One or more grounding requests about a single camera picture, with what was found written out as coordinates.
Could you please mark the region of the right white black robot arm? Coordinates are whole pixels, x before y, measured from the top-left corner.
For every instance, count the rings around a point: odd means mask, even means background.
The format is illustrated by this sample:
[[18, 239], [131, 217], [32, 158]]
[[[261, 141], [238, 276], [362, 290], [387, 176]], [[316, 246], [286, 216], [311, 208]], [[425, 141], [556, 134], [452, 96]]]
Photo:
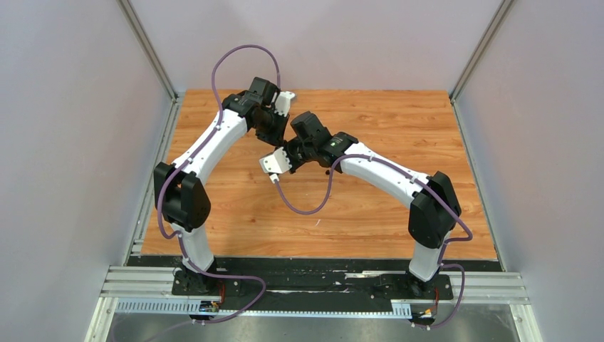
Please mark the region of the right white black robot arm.
[[450, 178], [443, 172], [428, 175], [403, 167], [347, 133], [332, 135], [309, 111], [294, 118], [291, 127], [295, 137], [285, 144], [285, 151], [292, 172], [317, 162], [331, 175], [338, 172], [364, 180], [408, 208], [408, 232], [415, 247], [407, 288], [420, 298], [433, 291], [446, 243], [462, 213]]

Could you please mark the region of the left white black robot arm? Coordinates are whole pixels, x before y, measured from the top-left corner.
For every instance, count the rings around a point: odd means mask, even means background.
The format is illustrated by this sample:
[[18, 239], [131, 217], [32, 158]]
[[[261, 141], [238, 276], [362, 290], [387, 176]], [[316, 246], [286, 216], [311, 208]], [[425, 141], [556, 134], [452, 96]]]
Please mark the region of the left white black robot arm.
[[209, 247], [205, 224], [212, 204], [205, 185], [219, 161], [250, 130], [273, 147], [276, 155], [263, 160], [270, 174], [287, 170], [284, 132], [295, 93], [255, 77], [246, 90], [218, 100], [211, 125], [173, 162], [159, 162], [153, 171], [155, 209], [160, 234], [176, 239], [183, 273], [201, 294], [212, 293], [218, 280], [217, 263]]

